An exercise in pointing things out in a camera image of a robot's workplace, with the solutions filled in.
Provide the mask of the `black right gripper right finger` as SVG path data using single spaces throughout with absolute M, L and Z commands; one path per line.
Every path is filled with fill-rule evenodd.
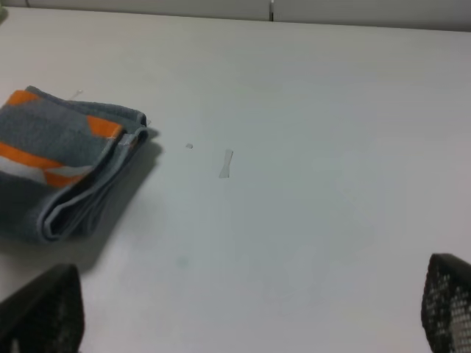
M 432 254 L 421 307 L 432 352 L 470 351 L 470 264 L 452 254 Z

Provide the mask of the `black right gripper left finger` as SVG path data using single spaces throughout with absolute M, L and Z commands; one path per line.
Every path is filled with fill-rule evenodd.
M 84 332 L 74 264 L 50 268 L 1 302 L 2 352 L 78 352 Z

